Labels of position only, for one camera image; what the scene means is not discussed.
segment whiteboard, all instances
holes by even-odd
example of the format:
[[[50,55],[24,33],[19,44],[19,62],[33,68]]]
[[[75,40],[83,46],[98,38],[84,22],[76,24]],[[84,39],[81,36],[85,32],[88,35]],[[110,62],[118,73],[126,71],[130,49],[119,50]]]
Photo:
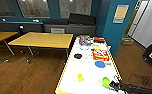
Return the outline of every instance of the whiteboard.
[[[90,15],[92,0],[59,0],[61,18],[69,18],[70,13]]]

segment box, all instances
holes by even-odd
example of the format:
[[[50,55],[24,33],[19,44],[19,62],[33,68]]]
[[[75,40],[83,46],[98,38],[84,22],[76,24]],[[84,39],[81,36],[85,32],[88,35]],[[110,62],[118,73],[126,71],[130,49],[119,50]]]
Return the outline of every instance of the box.
[[[121,44],[125,45],[125,46],[130,46],[133,45],[134,40],[130,39],[130,38],[122,38]]]

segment blue panel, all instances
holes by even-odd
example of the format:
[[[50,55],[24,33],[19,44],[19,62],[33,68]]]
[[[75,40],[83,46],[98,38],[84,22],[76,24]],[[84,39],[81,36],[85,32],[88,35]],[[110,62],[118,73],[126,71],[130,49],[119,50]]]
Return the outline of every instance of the blue panel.
[[[102,37],[102,35],[103,35],[110,2],[111,2],[111,0],[99,0],[98,1],[98,12],[97,12],[97,19],[96,19],[96,25],[97,25],[96,35],[98,37]]]
[[[113,56],[115,56],[118,50],[119,44],[131,19],[137,1],[138,0],[111,0],[103,37],[106,39],[108,45],[112,46],[111,53]],[[129,5],[129,9],[122,24],[113,23],[114,15],[118,5]]]

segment white table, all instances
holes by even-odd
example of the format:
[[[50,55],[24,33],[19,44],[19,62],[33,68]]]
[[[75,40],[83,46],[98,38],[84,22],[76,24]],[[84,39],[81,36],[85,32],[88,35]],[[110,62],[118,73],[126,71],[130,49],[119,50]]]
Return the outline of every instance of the white table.
[[[107,50],[107,44],[99,44],[102,50]],[[66,66],[59,80],[56,88],[56,94],[124,94],[123,91],[113,91],[105,88],[101,84],[103,77],[108,77],[111,81],[116,81],[114,76],[118,76],[117,68],[115,67],[113,58],[109,53],[110,60],[104,63],[111,63],[104,68],[95,66],[97,60],[93,60],[91,48],[88,50],[81,50],[79,45],[79,38],[76,39]],[[74,58],[76,53],[82,54],[81,59]],[[83,81],[77,81],[77,74],[82,74]]]

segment orange item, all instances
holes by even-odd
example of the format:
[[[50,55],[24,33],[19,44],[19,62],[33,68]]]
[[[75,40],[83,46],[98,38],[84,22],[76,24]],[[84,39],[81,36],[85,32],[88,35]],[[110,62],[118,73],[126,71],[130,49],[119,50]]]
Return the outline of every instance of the orange item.
[[[93,60],[109,61],[109,55],[106,50],[92,49]]]

